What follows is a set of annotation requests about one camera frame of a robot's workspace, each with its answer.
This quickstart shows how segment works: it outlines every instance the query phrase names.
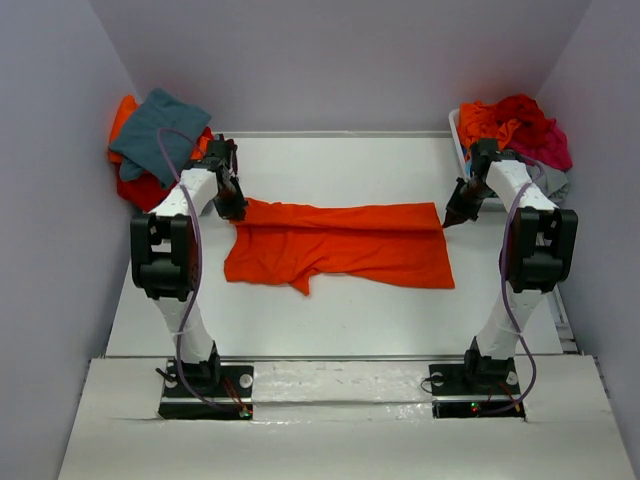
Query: white basket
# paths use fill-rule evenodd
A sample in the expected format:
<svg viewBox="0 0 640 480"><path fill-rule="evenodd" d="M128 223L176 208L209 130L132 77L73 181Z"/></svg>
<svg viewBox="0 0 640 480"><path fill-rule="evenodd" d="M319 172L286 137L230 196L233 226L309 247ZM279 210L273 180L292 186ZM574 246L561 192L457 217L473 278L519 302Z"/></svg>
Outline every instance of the white basket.
<svg viewBox="0 0 640 480"><path fill-rule="evenodd" d="M460 109L456 108L449 112L449 126L451 127L451 136L453 137L453 144L456 147L456 153L458 154L458 164L460 166L460 175L465 180L469 180L469 174L467 173L466 164L467 162L464 159L464 154L462 153L462 145L460 144L460 138L458 138L458 117L460 116ZM485 205L491 206L492 209L495 207L499 207L504 209L504 205L499 198L487 198L482 202L482 206Z"/></svg>

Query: pink cloth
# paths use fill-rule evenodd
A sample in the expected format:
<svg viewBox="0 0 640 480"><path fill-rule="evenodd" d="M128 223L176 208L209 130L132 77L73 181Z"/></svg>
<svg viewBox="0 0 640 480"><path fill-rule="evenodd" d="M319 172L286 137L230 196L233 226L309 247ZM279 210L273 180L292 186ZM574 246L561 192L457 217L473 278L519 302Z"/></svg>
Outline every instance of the pink cloth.
<svg viewBox="0 0 640 480"><path fill-rule="evenodd" d="M571 155L569 155L567 136L558 128L555 119L551 120L551 128L545 133L545 136L547 144L542 147L528 148L515 140L511 140L507 148L512 148L516 152L563 172L573 167L573 161L571 160Z"/></svg>

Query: gray wall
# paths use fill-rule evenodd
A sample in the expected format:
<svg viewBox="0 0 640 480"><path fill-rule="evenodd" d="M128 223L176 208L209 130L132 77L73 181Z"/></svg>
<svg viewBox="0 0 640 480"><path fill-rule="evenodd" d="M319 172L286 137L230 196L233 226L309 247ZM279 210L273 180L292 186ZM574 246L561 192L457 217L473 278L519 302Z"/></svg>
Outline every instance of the gray wall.
<svg viewBox="0 0 640 480"><path fill-rule="evenodd" d="M0 44L0 477L47 480L127 264L103 152L133 86L85 0L4 0Z"/></svg>
<svg viewBox="0 0 640 480"><path fill-rule="evenodd" d="M218 130L446 129L535 95L589 0L91 0L142 95Z"/></svg>
<svg viewBox="0 0 640 480"><path fill-rule="evenodd" d="M539 95L566 130L580 226L563 299L640 476L640 2L594 0Z"/></svg>

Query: teal cloth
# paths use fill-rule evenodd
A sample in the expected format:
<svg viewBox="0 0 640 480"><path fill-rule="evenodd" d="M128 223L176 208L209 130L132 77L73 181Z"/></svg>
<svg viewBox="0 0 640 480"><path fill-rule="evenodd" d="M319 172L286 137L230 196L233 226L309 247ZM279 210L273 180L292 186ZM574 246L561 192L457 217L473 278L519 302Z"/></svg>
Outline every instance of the teal cloth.
<svg viewBox="0 0 640 480"><path fill-rule="evenodd" d="M163 188L169 188L174 178L157 142L158 129L174 128L196 142L210 120L211 115L200 107L182 103L161 88L153 89L109 145L110 150L124 157L120 165L122 181L135 180L146 170L158 178ZM169 132L162 134L162 140L180 172L191 156L193 145Z"/></svg>

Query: gray cloth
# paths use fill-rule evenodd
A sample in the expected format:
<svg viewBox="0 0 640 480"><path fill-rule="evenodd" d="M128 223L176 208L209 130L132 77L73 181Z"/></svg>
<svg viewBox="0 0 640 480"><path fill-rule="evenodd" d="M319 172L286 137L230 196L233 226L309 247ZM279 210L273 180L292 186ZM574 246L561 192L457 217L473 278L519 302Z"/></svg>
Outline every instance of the gray cloth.
<svg viewBox="0 0 640 480"><path fill-rule="evenodd" d="M562 203L569 193L569 178L561 170L545 164L541 165L544 176L536 181L536 185L549 200L557 204ZM537 166L527 165L527 172L531 178L536 178L540 174Z"/></svg>
<svg viewBox="0 0 640 480"><path fill-rule="evenodd" d="M161 88L153 89L109 145L110 150L124 156L120 178L124 182L135 180L146 170L158 178L163 188L168 188L174 178L157 142L158 129L174 128L195 142L209 120L211 115L200 107L182 103ZM179 172L189 160L193 145L169 132L162 135L162 140Z"/></svg>

